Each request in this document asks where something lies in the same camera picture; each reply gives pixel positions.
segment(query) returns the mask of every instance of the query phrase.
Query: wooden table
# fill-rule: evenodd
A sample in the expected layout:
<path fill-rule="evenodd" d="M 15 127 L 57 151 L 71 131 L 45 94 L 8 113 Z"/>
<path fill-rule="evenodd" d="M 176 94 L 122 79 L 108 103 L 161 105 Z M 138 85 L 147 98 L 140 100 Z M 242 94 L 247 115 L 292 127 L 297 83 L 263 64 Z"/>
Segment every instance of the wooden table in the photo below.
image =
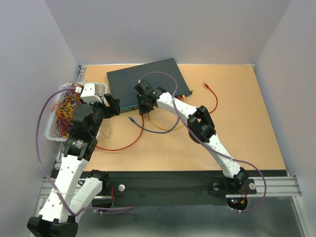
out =
<path fill-rule="evenodd" d="M 106 72 L 133 65 L 91 65 L 86 69 L 84 81 L 107 82 Z M 206 82 L 217 94 L 218 108 L 211 114 L 215 129 L 228 152 L 237 159 L 253 163 L 261 170 L 285 170 L 277 140 L 251 65 L 179 65 L 180 71 L 193 94 L 187 103 L 209 111 L 215 98 L 203 85 Z M 122 113 L 105 119 L 98 146 L 118 149 L 129 145 L 140 133 L 140 128 L 128 117 L 141 124 L 138 111 Z M 159 125 L 171 128 L 177 117 L 155 108 L 151 118 Z M 144 115 L 145 128 L 158 130 Z M 251 166 L 241 164 L 246 169 Z M 175 171 L 220 170 L 208 151 L 193 142 L 185 127 L 168 134 L 144 132 L 140 140 L 128 149 L 106 152 L 98 148 L 85 169 L 105 171 Z"/>

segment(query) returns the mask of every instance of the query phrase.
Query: yellow cable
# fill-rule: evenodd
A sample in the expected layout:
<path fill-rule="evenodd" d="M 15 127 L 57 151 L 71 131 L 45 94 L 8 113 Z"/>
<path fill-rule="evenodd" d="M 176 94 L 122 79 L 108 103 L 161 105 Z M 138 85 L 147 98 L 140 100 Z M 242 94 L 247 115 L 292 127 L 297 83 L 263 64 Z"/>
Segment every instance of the yellow cable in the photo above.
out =
<path fill-rule="evenodd" d="M 182 95 L 182 98 L 183 98 L 184 102 L 186 102 L 186 96 L 185 96 L 185 95 Z M 170 129 L 165 129 L 165 128 L 159 127 L 157 124 L 155 124 L 155 123 L 152 121 L 152 118 L 150 117 L 150 113 L 148 113 L 148 118 L 149 118 L 149 121 L 152 123 L 153 126 L 159 128 L 159 129 L 161 129 L 161 130 L 164 130 L 164 131 L 170 130 Z M 183 127 L 183 126 L 184 126 L 184 125 L 181 125 L 180 127 L 173 129 L 172 131 L 178 130 L 178 129 L 180 129 L 180 128 Z"/>

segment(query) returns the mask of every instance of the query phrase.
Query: bolt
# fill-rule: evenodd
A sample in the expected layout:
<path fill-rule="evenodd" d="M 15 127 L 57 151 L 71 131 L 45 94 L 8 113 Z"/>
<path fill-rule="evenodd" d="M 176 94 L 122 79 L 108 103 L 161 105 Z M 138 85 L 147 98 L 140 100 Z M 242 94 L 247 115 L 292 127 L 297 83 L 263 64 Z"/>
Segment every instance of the bolt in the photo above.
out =
<path fill-rule="evenodd" d="M 256 185 L 255 185 L 254 183 L 250 183 L 250 184 L 249 184 L 249 188 L 250 188 L 251 190 L 255 190 L 255 189 L 256 189 Z"/>
<path fill-rule="evenodd" d="M 124 184 L 120 184 L 120 185 L 118 186 L 118 190 L 119 190 L 120 192 L 123 192 L 123 191 L 125 190 L 125 185 L 124 185 Z"/>
<path fill-rule="evenodd" d="M 219 190 L 219 184 L 215 183 L 213 184 L 213 190 L 218 191 Z"/>

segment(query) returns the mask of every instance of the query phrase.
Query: table top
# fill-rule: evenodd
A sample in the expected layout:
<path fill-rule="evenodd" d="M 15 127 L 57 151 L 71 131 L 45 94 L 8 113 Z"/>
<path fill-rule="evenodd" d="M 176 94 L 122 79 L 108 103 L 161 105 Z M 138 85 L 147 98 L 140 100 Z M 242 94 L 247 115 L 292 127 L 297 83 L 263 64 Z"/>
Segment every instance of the table top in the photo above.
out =
<path fill-rule="evenodd" d="M 91 65 L 85 72 L 84 81 L 108 83 L 106 72 L 132 67 L 133 65 Z M 206 82 L 218 97 L 218 107 L 211 114 L 222 144 L 235 158 L 246 160 L 261 170 L 285 170 L 278 143 L 251 65 L 179 65 L 180 71 L 193 94 L 187 103 L 204 105 L 211 111 L 215 97 L 203 85 Z M 129 120 L 133 117 L 139 124 L 138 111 L 130 111 L 105 119 L 98 146 L 119 149 L 132 143 L 141 129 Z M 152 120 L 165 128 L 171 128 L 177 117 L 156 108 L 151 111 Z M 145 128 L 154 127 L 144 115 Z M 251 166 L 241 164 L 245 169 Z M 193 142 L 185 127 L 167 134 L 143 132 L 133 146 L 119 152 L 95 149 L 85 171 L 176 171 L 220 170 L 209 152 Z"/>

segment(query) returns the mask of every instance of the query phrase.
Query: gray floor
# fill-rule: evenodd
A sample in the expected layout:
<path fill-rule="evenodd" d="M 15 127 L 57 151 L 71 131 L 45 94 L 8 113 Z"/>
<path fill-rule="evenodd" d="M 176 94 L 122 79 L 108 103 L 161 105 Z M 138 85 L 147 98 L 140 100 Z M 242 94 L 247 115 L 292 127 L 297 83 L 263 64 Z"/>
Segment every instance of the gray floor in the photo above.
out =
<path fill-rule="evenodd" d="M 257 198 L 249 200 L 254 205 Z M 270 197 L 255 211 L 223 206 L 138 207 L 121 216 L 87 211 L 77 237 L 303 237 L 291 197 Z"/>

